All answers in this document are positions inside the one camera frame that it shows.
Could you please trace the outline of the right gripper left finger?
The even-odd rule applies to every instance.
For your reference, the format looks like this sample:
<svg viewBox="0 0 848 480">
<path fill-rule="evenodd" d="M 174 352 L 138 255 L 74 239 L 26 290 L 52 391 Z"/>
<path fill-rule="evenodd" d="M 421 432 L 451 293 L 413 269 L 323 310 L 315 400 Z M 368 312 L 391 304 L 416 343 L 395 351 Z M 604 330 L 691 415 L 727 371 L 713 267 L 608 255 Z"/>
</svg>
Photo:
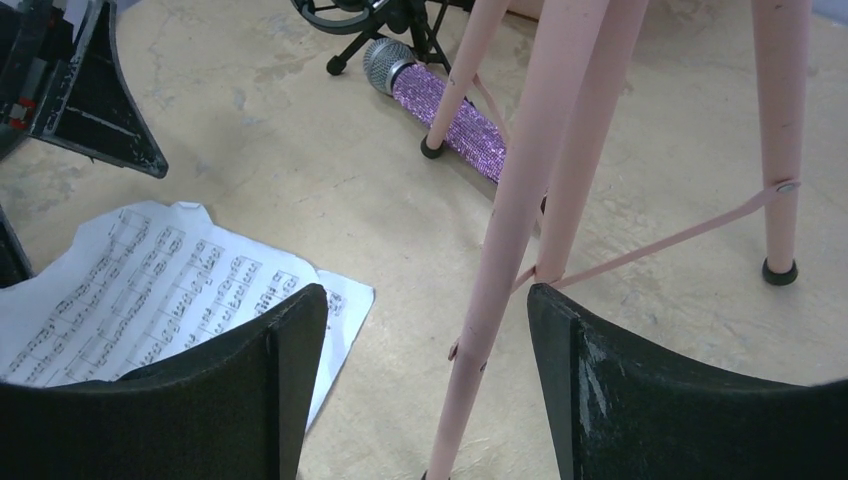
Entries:
<svg viewBox="0 0 848 480">
<path fill-rule="evenodd" d="M 310 284 L 115 381 L 1 387 L 5 479 L 293 479 L 328 304 Z"/>
</svg>

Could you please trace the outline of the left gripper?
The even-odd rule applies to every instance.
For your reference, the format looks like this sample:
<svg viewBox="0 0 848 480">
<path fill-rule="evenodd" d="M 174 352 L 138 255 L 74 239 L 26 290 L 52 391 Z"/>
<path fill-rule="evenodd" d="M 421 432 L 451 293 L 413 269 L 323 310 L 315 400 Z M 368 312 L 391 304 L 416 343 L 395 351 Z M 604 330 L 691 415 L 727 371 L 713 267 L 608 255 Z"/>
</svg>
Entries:
<svg viewBox="0 0 848 480">
<path fill-rule="evenodd" d="M 1 157 L 35 139 L 161 179 L 168 163 L 126 85 L 113 1 L 1 3 Z M 1 211 L 1 288 L 34 277 Z"/>
</svg>

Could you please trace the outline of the sheet music page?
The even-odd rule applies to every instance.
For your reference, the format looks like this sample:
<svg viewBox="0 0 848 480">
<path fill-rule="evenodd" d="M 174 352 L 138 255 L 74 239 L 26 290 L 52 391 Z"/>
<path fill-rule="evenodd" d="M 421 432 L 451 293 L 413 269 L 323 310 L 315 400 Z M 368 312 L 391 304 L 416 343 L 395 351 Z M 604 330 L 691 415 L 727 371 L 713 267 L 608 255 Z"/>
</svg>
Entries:
<svg viewBox="0 0 848 480">
<path fill-rule="evenodd" d="M 129 205 L 1 292 L 1 377 L 35 387 L 112 381 L 240 326 L 305 286 L 327 294 L 310 415 L 375 299 L 372 287 L 215 225 L 196 203 Z"/>
</svg>

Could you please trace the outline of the pink music stand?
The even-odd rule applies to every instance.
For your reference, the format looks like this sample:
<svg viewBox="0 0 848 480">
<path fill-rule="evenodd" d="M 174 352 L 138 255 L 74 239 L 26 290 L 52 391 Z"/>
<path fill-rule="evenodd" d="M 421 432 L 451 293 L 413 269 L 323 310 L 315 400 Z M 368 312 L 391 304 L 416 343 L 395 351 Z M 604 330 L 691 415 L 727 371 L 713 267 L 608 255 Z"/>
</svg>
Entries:
<svg viewBox="0 0 848 480">
<path fill-rule="evenodd" d="M 426 477 L 450 476 L 511 294 L 527 278 L 561 288 L 604 141 L 638 38 L 643 1 L 547 1 L 539 16 L 514 129 Z M 763 209 L 772 285 L 797 276 L 794 240 L 812 5 L 751 5 L 762 191 L 742 207 L 657 243 L 664 249 Z"/>
</svg>

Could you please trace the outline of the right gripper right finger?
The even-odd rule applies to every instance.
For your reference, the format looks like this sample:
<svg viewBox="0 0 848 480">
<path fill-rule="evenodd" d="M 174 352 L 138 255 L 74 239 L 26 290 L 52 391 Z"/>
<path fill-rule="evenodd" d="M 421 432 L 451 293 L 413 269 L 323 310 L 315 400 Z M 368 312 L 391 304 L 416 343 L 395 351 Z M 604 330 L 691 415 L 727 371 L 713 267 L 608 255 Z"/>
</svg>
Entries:
<svg viewBox="0 0 848 480">
<path fill-rule="evenodd" d="M 843 479 L 847 384 L 714 367 L 546 284 L 527 314 L 563 479 Z"/>
</svg>

